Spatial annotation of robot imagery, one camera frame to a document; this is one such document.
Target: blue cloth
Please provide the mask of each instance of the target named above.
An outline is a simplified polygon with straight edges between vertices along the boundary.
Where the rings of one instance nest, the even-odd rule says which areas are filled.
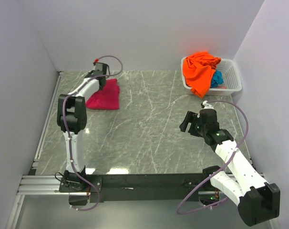
[[[217,87],[218,85],[224,83],[222,73],[218,70],[213,74],[210,88]]]

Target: folded towel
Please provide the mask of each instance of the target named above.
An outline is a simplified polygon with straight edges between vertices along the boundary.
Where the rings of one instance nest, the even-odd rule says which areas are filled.
[[[103,90],[94,93],[86,102],[86,107],[95,110],[118,110],[120,88],[117,79],[106,81]]]

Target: white wall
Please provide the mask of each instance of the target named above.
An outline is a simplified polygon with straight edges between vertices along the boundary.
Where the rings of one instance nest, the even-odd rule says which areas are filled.
[[[33,161],[57,72],[17,0],[0,0],[0,229]]]
[[[289,0],[265,0],[235,61],[243,92],[234,101],[249,118],[248,148],[280,187],[279,221],[289,229]]]
[[[88,70],[105,54],[126,70],[177,70],[196,51],[233,58],[263,0],[20,2],[57,70]]]

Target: black bracket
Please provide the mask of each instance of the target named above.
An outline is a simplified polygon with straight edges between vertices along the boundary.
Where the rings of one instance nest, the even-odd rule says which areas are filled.
[[[110,69],[110,67],[106,63],[94,62],[94,65],[95,65],[95,70],[91,70],[90,72],[88,72],[85,78],[92,78],[98,75],[106,75],[107,69]],[[106,78],[108,77],[107,76],[98,77],[97,80],[99,81],[99,90],[102,90],[104,86],[106,85]]]
[[[204,168],[203,169],[203,180],[206,179],[207,177],[209,177],[211,174],[213,174],[214,172],[218,171],[220,169],[220,166],[211,166],[211,167],[208,167],[208,168]],[[216,188],[213,187],[211,185],[211,182],[210,180],[208,180],[204,185],[203,185],[203,188],[205,188],[206,190],[210,190],[210,191],[213,191],[215,190]]]
[[[64,99],[67,97],[67,94],[61,94],[58,101],[58,114],[57,114],[57,124],[61,127],[63,132],[66,132],[64,121],[63,121],[63,103]],[[83,130],[86,127],[87,115],[86,115],[86,106],[85,98],[70,97],[66,102],[65,116],[69,131],[77,134],[80,130]]]
[[[97,189],[99,191],[101,191],[101,187],[102,187],[102,177],[91,177],[90,179],[88,179],[87,177],[85,177],[86,180],[90,181],[93,185],[95,185],[97,187]],[[93,187],[90,186],[90,190],[88,190],[88,185],[85,183],[82,188],[80,189],[76,189],[74,188],[71,183],[67,183],[65,181],[64,178],[62,178],[61,180],[61,184],[60,184],[60,188],[59,188],[59,192],[90,192],[90,193],[96,193],[96,189],[94,189]]]
[[[68,196],[68,201],[71,206],[85,206],[88,202],[88,196],[71,195]]]
[[[276,184],[265,183],[260,188],[251,187],[240,197],[238,212],[248,226],[276,218],[280,209],[280,189]]]
[[[79,176],[85,178],[85,167],[84,169],[78,173]],[[77,176],[75,173],[70,173],[68,170],[65,170],[63,177],[61,179],[61,185],[59,191],[66,191],[66,192],[76,192],[76,191],[84,191],[87,185],[80,177]]]
[[[213,151],[215,151],[218,144],[220,145],[227,140],[234,140],[227,130],[220,129],[217,122],[217,112],[214,109],[203,109],[200,110],[199,114],[188,111],[184,121],[179,126],[180,130],[185,132],[189,123],[191,123],[191,126],[188,133],[204,138],[205,143]]]

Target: cable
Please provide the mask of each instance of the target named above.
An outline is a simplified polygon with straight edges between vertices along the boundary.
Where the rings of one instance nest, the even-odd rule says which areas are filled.
[[[176,212],[177,214],[179,215],[186,215],[186,214],[189,214],[189,213],[193,213],[193,212],[197,212],[197,211],[201,211],[203,209],[206,209],[206,208],[209,208],[209,207],[214,207],[214,206],[220,206],[220,204],[224,203],[225,201],[228,200],[228,197],[222,199],[222,200],[219,200],[218,202],[216,203],[212,203],[212,204],[209,204],[207,206],[204,206],[204,207],[201,207],[201,208],[196,208],[196,209],[193,209],[193,210],[189,210],[189,211],[185,211],[185,212],[180,212],[180,208],[183,206],[183,204],[203,185],[205,184],[208,180],[210,180],[212,177],[214,177],[216,174],[218,174],[219,172],[223,171],[228,165],[229,163],[234,159],[234,156],[236,154],[236,150],[237,148],[239,148],[239,146],[243,143],[243,141],[245,140],[246,136],[248,135],[248,119],[245,115],[245,113],[242,111],[242,109],[240,107],[238,107],[237,105],[235,105],[234,103],[232,102],[229,102],[229,101],[225,101],[225,100],[213,100],[213,101],[209,101],[208,103],[213,103],[213,102],[224,102],[224,103],[228,103],[228,104],[231,104],[233,105],[235,108],[237,108],[241,114],[243,115],[244,119],[245,119],[245,123],[246,123],[246,129],[245,129],[245,133],[244,133],[244,136],[243,138],[238,142],[236,148],[235,148],[235,151],[232,153],[230,159],[220,168],[218,169],[215,173],[211,174],[209,177],[207,177],[206,179],[204,179],[202,182],[200,182],[183,200],[182,202],[180,202],[180,204],[177,206],[177,209],[176,209]]]
[[[108,74],[110,75],[111,71],[110,71],[110,66],[108,64],[107,64],[107,69],[108,69]]]
[[[74,173],[76,174],[76,176],[77,176],[78,178],[80,178],[82,181],[84,181],[85,183],[87,183],[88,185],[90,185],[91,187],[93,187],[93,188],[95,189],[95,191],[97,192],[97,194],[98,194],[98,200],[97,200],[97,202],[96,202],[92,207],[90,207],[90,208],[76,208],[76,207],[74,207],[74,206],[72,207],[73,209],[76,209],[76,210],[78,210],[78,211],[88,211],[88,210],[94,209],[94,208],[99,204],[101,197],[100,197],[100,192],[99,192],[99,190],[97,189],[97,187],[96,187],[95,185],[93,185],[90,181],[88,181],[88,180],[86,180],[85,178],[83,178],[82,176],[80,176],[80,174],[77,172],[77,170],[76,170],[76,168],[75,168],[75,166],[74,166],[74,164],[73,164],[73,157],[72,157],[72,138],[71,138],[71,134],[70,134],[70,131],[69,131],[69,128],[68,128],[68,125],[67,125],[66,113],[65,113],[65,111],[66,111],[66,102],[67,102],[67,100],[68,100],[70,97],[74,96],[75,94],[78,94],[79,91],[82,90],[90,81],[92,81],[92,80],[94,80],[94,79],[97,79],[97,78],[99,78],[99,77],[116,76],[116,75],[119,75],[120,73],[122,73],[124,66],[123,66],[121,60],[119,60],[119,59],[118,59],[117,57],[115,57],[115,56],[111,56],[111,55],[102,56],[102,57],[96,59],[95,62],[97,62],[99,59],[102,59],[102,58],[105,58],[105,57],[115,58],[115,59],[120,63],[120,65],[121,65],[121,70],[120,70],[118,73],[115,73],[115,74],[112,74],[112,75],[97,75],[97,76],[94,76],[94,77],[91,78],[89,81],[87,81],[87,82],[85,82],[84,84],[82,84],[77,91],[75,91],[74,93],[69,94],[68,96],[66,96],[65,99],[64,99],[64,102],[63,102],[63,107],[62,107],[63,122],[64,122],[65,130],[67,131],[67,134],[68,134],[69,157],[70,157],[69,160],[70,160],[70,162],[71,162],[72,169],[73,169]]]
[[[60,172],[56,172],[56,173],[54,174],[54,178],[56,178],[58,181],[61,182],[61,180],[57,178],[57,173],[60,174],[62,177],[63,177],[64,175],[63,175],[62,173],[60,173]]]

